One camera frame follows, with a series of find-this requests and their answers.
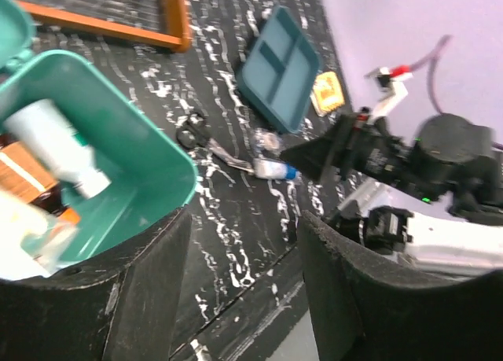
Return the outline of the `clear green-banded bottle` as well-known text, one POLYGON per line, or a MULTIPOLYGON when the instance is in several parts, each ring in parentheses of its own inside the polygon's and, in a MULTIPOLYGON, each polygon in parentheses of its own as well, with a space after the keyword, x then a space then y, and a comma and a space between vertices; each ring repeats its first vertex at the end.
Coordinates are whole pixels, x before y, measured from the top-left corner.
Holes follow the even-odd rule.
POLYGON ((4 120, 16 136, 59 180, 86 199, 104 191, 111 181, 95 163, 94 148, 50 99, 32 102, 4 120))

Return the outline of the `blue white small bottle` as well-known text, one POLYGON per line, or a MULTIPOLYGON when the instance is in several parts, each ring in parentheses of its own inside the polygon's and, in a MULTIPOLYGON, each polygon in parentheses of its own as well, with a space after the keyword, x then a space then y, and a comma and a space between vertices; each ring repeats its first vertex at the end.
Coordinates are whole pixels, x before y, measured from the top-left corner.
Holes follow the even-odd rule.
POLYGON ((297 169, 278 160, 255 158, 253 168, 259 179, 294 180, 300 176, 297 169))

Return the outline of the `brown orange-capped medicine bottle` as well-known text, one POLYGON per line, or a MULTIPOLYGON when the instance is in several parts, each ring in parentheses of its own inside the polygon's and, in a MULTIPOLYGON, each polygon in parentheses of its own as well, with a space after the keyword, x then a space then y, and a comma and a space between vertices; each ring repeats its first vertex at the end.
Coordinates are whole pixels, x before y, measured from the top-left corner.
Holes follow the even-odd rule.
POLYGON ((60 182, 11 134, 1 134, 1 188, 49 214, 78 224, 79 214, 63 203, 60 182))

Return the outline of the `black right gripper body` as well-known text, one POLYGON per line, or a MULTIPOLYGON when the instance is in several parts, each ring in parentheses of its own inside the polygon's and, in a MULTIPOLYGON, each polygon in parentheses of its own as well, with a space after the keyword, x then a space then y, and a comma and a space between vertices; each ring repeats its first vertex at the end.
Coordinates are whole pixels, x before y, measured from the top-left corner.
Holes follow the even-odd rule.
POLYGON ((368 113, 357 112, 336 121, 333 166, 340 178, 355 170, 402 192, 415 192, 417 177, 409 161, 413 147, 389 133, 385 118, 368 120, 368 113))

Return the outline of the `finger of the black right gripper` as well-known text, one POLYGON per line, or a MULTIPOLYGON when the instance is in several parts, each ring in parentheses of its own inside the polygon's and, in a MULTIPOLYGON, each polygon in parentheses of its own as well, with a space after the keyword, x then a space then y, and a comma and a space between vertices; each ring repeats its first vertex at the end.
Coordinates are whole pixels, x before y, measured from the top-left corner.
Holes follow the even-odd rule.
POLYGON ((309 180, 320 182, 340 153, 340 142, 344 142, 340 132, 341 124, 337 122, 318 138, 284 149, 280 159, 309 180))

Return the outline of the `bag of cotton balls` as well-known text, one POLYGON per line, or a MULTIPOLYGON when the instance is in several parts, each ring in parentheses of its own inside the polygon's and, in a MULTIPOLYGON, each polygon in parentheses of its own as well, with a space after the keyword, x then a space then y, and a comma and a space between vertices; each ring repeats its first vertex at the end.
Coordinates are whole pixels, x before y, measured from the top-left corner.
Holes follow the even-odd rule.
POLYGON ((79 228, 6 191, 1 192, 1 278, 48 278, 79 228))

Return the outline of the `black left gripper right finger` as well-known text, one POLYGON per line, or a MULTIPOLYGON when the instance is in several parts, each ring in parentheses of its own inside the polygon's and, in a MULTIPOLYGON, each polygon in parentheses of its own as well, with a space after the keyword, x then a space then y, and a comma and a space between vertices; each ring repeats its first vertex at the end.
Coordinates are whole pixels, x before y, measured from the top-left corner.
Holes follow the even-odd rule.
POLYGON ((500 271, 455 282, 403 267, 311 212, 297 239, 320 359, 501 359, 500 271))

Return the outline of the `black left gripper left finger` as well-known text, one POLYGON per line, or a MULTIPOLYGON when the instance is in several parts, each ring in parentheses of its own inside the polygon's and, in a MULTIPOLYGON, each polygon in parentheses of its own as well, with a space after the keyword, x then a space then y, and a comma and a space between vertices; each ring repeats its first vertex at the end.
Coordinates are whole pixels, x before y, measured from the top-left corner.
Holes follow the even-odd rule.
POLYGON ((2 281, 2 359, 168 359, 190 234, 178 208, 49 278, 2 281))

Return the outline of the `teal medicine kit box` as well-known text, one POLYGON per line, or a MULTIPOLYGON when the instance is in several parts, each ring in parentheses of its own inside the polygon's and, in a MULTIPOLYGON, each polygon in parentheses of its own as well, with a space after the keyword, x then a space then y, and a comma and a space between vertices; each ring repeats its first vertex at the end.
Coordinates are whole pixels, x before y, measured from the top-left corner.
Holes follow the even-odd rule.
POLYGON ((22 142, 60 182, 63 203, 80 216, 75 224, 79 232, 60 258, 60 271, 129 240, 188 204, 197 172, 187 153, 86 58, 67 50, 34 53, 35 33, 32 18, 19 5, 1 0, 1 134, 11 134, 4 120, 17 110, 50 99, 94 148, 97 167, 111 181, 86 199, 22 142))

